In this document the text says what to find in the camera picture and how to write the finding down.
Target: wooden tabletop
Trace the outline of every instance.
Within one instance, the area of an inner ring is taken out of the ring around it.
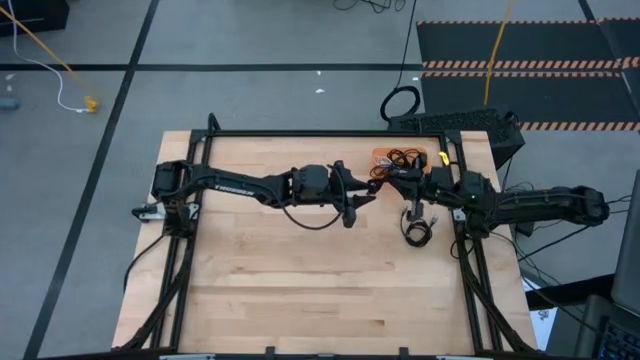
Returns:
[[[189,132],[165,133],[158,161],[183,159],[188,138]],[[469,170],[483,173],[498,189],[486,134],[463,133],[463,146]],[[379,147],[422,147],[431,165],[442,166],[435,139],[243,137],[215,138],[209,165],[264,176],[344,160],[356,178],[367,180],[372,151]],[[405,206],[385,185],[375,202],[358,210],[352,229],[338,221],[309,231],[254,199],[205,192],[180,352],[263,353],[275,346],[283,354],[397,354],[399,347],[413,355],[472,354],[460,268],[449,255],[450,214],[425,204],[425,218],[439,221],[427,246],[414,248],[399,229]],[[309,225],[335,215],[331,206],[290,209]],[[136,253],[159,236],[161,226],[141,226]],[[497,232],[510,236],[506,227]],[[114,346],[126,342],[155,306],[168,244],[131,272]],[[496,305],[535,346],[512,246],[497,236],[484,245]],[[478,309],[489,347],[485,312]],[[172,317],[173,308],[165,324]]]

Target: black metal frame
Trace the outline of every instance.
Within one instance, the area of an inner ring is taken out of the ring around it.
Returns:
[[[201,156],[200,163],[208,164],[211,150],[213,146],[213,141],[216,137],[407,137],[407,138],[437,138],[440,144],[440,150],[449,155],[448,144],[452,143],[456,152],[457,161],[452,163],[451,165],[457,165],[460,173],[467,170],[466,160],[464,156],[464,150],[462,147],[462,140],[460,131],[388,131],[388,130],[374,130],[374,131],[362,131],[362,130],[221,130],[218,122],[216,121],[213,114],[209,115],[209,124],[208,128],[205,130],[192,130],[191,136],[189,139],[189,147],[187,150],[186,161],[189,163],[194,163],[195,155],[197,152],[197,148],[201,142],[203,142],[203,152]],[[449,176],[453,181],[453,171],[451,167],[449,167]],[[202,198],[203,191],[199,191],[195,195],[194,202],[201,207],[202,206]],[[465,247],[465,239],[466,235],[464,232],[464,220],[456,219],[453,212],[451,213],[453,224],[454,224],[454,233],[455,240],[457,243],[458,253],[463,254],[466,253]],[[162,279],[162,288],[160,291],[160,299],[159,305],[152,311],[149,319],[147,321],[151,321],[153,325],[153,331],[151,333],[151,341],[150,347],[148,349],[141,349],[146,339],[137,339],[134,336],[134,339],[129,342],[123,348],[116,348],[114,351],[109,353],[99,353],[99,354],[83,354],[83,355],[75,355],[70,357],[60,357],[55,359],[72,359],[72,360],[81,360],[81,359],[93,359],[93,358],[103,358],[103,359],[147,359],[147,358],[157,358],[158,355],[177,355],[178,348],[180,344],[180,335],[182,330],[182,322],[184,319],[184,311],[186,307],[186,296],[188,293],[189,287],[189,278],[191,274],[191,266],[193,262],[193,256],[195,251],[196,239],[197,239],[197,228],[199,225],[200,216],[194,216],[192,221],[195,226],[195,232],[188,238],[177,238],[173,237],[171,239],[171,243],[169,246],[169,251],[167,254],[167,261],[165,263],[164,276]],[[183,263],[180,265],[180,270],[178,273],[173,276],[175,272],[175,264],[178,257],[179,248],[182,242],[185,242],[184,249],[184,257]],[[489,280],[489,273],[487,269],[486,260],[484,257],[484,251],[482,248],[481,240],[471,240],[473,241],[473,247],[476,258],[477,272],[478,278],[482,287],[482,290],[486,293],[489,299],[493,299],[491,285]],[[469,267],[469,258],[467,256],[459,256],[460,269],[461,269],[461,277],[464,272],[465,267]],[[476,295],[473,292],[473,289],[469,284],[461,279],[464,288],[465,294],[465,304],[467,315],[469,318],[469,327],[470,333],[472,337],[474,356],[485,356],[485,357],[493,357],[493,358],[517,358],[517,359],[527,359],[527,358],[540,358],[544,357],[545,359],[551,359],[551,357],[547,357],[543,354],[538,353],[514,353],[514,352],[505,352],[502,347],[501,334],[498,329],[498,326],[491,318],[491,316],[487,315],[487,321],[490,329],[490,337],[491,337],[491,345],[492,349],[487,350],[484,348],[482,344],[482,329],[480,326],[480,321],[478,318],[478,310],[476,307]],[[171,328],[171,336],[170,343],[168,347],[161,347],[161,337],[164,329],[164,317],[166,313],[166,309],[173,300],[173,298],[177,294],[176,301],[176,309],[174,321]],[[309,359],[311,357],[317,356],[318,358],[327,356],[331,358],[340,358],[344,360],[361,360],[361,359],[378,359],[378,360],[391,360],[391,359],[411,359],[411,360],[422,360],[422,359],[435,359],[436,356],[414,356],[409,355],[409,349],[407,348],[399,348],[398,355],[279,355],[275,353],[275,348],[267,347],[265,349],[264,354],[215,354],[215,358],[218,359],[229,359],[229,360],[238,360],[238,359],[265,359],[265,360],[275,360],[276,358],[282,360],[302,360]]]
[[[189,139],[189,148],[187,150],[186,161],[189,163],[194,163],[196,150],[201,142],[204,142],[204,150],[202,152],[202,157],[200,163],[208,164],[211,154],[211,149],[213,145],[214,138],[216,137],[418,137],[418,138],[437,138],[440,144],[440,150],[449,154],[448,151],[448,143],[451,142],[454,144],[456,151],[456,158],[459,171],[462,173],[467,170],[466,160],[464,157],[464,151],[462,148],[462,141],[459,131],[433,131],[433,132],[412,132],[412,131],[387,131],[387,130],[221,130],[218,125],[213,114],[209,115],[209,126],[206,130],[192,130],[191,137]],[[450,170],[450,177],[453,182],[453,171]],[[183,184],[186,183],[188,179],[183,179]],[[194,202],[201,207],[202,206],[202,195],[203,191],[198,191],[195,196]],[[197,228],[199,224],[199,216],[195,216],[192,220],[194,222],[194,226],[196,232],[193,233],[190,237],[186,239],[181,239],[178,237],[172,237],[171,243],[169,245],[169,251],[167,254],[167,261],[164,269],[164,276],[162,279],[162,288],[160,290],[160,299],[163,299],[169,294],[169,288],[171,284],[177,280],[173,279],[173,274],[175,272],[175,264],[178,256],[178,250],[181,242],[184,240],[185,245],[185,256],[184,256],[184,264],[186,266],[187,272],[185,274],[184,279],[181,280],[181,285],[179,292],[177,294],[176,301],[176,309],[174,321],[171,329],[171,336],[169,342],[170,349],[178,349],[180,344],[180,335],[182,330],[182,320],[184,318],[184,311],[186,306],[186,296],[187,290],[189,287],[189,277],[191,274],[191,265],[193,261],[193,253],[195,251],[195,244],[197,238]],[[465,238],[463,222],[456,221],[454,219],[454,230],[456,240],[461,240]],[[484,252],[482,249],[482,242],[480,240],[474,240],[474,249],[476,252],[476,261],[477,261],[477,269],[479,278],[483,287],[483,290],[489,295],[489,298],[492,299],[491,293],[491,285],[489,282],[489,273],[487,270],[487,264],[484,259]],[[458,250],[460,253],[466,252],[464,241],[457,241]],[[461,269],[463,268],[463,261],[468,261],[467,257],[460,257],[460,265]],[[467,307],[467,314],[469,317],[470,331],[473,340],[473,348],[475,353],[479,353],[484,350],[482,345],[482,334],[481,328],[478,319],[478,310],[476,308],[475,296],[472,289],[463,282],[464,292],[465,292],[465,302]],[[161,316],[153,330],[151,335],[150,348],[158,349],[160,348],[160,342],[162,333],[164,330],[164,313],[166,309],[162,311],[163,316]],[[492,349],[497,351],[502,351],[502,342],[499,330],[497,326],[494,324],[493,320],[488,317],[489,327],[490,327],[490,335],[492,342]]]

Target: orange striped tape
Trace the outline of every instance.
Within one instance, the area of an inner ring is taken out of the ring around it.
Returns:
[[[425,71],[423,78],[427,77],[486,77],[486,71]],[[563,72],[563,71],[497,71],[492,73],[493,77],[528,77],[528,78],[595,78],[595,77],[620,77],[620,73],[611,71],[591,71],[591,72]]]
[[[616,60],[497,60],[494,69],[509,70],[613,70],[640,67],[640,57]],[[422,63],[426,69],[486,69],[488,61],[431,60]]]
[[[525,131],[640,131],[640,122],[523,122],[520,130]]]
[[[420,20],[418,26],[425,24],[501,24],[502,20]],[[595,20],[510,20],[508,24],[595,24]]]
[[[611,17],[611,18],[599,18],[598,22],[603,21],[638,21],[640,18],[637,17]]]
[[[626,57],[624,59],[618,59],[622,62],[623,69],[640,68],[640,57]]]

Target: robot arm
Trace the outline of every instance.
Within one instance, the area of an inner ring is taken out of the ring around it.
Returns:
[[[379,188],[388,182],[405,200],[413,202],[412,217],[422,217],[420,200],[461,209],[471,237],[486,238],[503,224],[566,220],[579,225],[596,226],[609,217],[609,206],[601,192],[586,186],[554,187],[548,190],[496,192],[489,179],[467,171],[452,184],[449,170],[433,167],[391,173],[385,179],[372,180]]]
[[[328,167],[331,173],[322,165],[306,165],[279,175],[257,178],[207,165],[189,165],[184,161],[165,162],[156,166],[151,195],[162,203],[165,230],[172,236],[188,236],[194,230],[194,214],[187,204],[187,198],[199,190],[252,197],[276,209],[298,205],[333,205],[342,214],[343,225],[350,228],[356,221],[356,209],[375,197],[349,196],[349,191],[368,189],[367,183],[353,178],[342,161],[336,161]],[[150,209],[150,206],[136,208],[132,213],[140,218]]]

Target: yellow plug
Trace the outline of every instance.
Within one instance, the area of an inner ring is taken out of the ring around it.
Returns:
[[[442,162],[444,163],[445,166],[449,165],[449,156],[447,156],[447,153],[444,151],[440,151],[438,153],[438,155],[440,155],[440,157],[442,158]]]
[[[84,102],[87,104],[87,109],[89,109],[91,114],[95,114],[98,111],[98,105],[100,105],[100,103],[94,100],[91,96],[85,96]]]

